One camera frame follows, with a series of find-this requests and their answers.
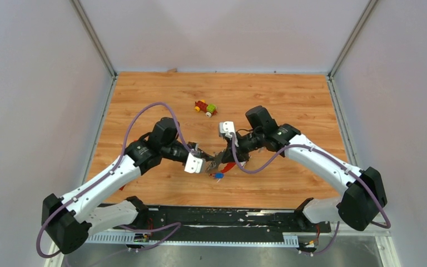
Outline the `key with blue tag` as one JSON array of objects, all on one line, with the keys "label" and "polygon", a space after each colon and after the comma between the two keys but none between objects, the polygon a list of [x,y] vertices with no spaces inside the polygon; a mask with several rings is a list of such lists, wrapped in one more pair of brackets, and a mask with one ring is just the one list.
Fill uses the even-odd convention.
[{"label": "key with blue tag", "polygon": [[213,174],[209,174],[209,176],[210,176],[211,178],[213,178],[213,179],[215,179],[215,180],[219,181],[219,180],[221,180],[221,179],[223,179],[223,178],[224,178],[225,174],[224,174],[224,173],[221,173],[221,172],[216,172],[216,173],[213,173]]}]

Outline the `metal key holder red handle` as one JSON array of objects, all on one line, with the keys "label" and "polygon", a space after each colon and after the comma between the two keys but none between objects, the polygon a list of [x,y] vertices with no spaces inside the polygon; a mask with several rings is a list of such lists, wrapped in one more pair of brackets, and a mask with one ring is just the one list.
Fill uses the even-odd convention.
[{"label": "metal key holder red handle", "polygon": [[223,151],[224,150],[216,154],[213,154],[215,156],[214,161],[206,162],[205,173],[207,174],[213,174],[216,172],[226,173],[236,166],[236,162],[227,163],[227,164],[221,163],[221,156],[223,154]]}]

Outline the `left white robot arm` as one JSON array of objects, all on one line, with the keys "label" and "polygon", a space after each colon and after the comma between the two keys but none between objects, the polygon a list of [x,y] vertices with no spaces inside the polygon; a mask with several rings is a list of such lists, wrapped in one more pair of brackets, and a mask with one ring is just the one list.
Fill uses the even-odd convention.
[{"label": "left white robot arm", "polygon": [[135,230],[148,223],[147,207],[136,196],[119,204],[100,204],[127,183],[158,166],[162,159],[180,162],[190,174],[203,172],[214,156],[202,151],[195,142],[184,146],[178,138],[176,121],[164,117],[152,131],[131,142],[113,163],[90,181],[64,194],[48,195],[42,203],[42,229],[58,247],[70,254],[92,235],[119,225]]}]

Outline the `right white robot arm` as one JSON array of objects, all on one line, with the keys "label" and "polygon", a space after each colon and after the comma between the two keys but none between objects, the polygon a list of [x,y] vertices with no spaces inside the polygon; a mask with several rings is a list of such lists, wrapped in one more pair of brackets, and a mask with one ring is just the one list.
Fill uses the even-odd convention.
[{"label": "right white robot arm", "polygon": [[277,157],[295,161],[331,185],[338,197],[304,200],[296,208],[296,227],[309,232],[318,223],[343,222],[356,231],[369,225],[391,227],[384,212],[388,203],[380,172],[362,169],[347,163],[313,143],[297,128],[285,123],[278,125],[263,106],[245,114],[251,128],[241,135],[232,121],[219,123],[219,135],[227,146],[218,159],[222,164],[233,163],[247,174],[266,169]]}]

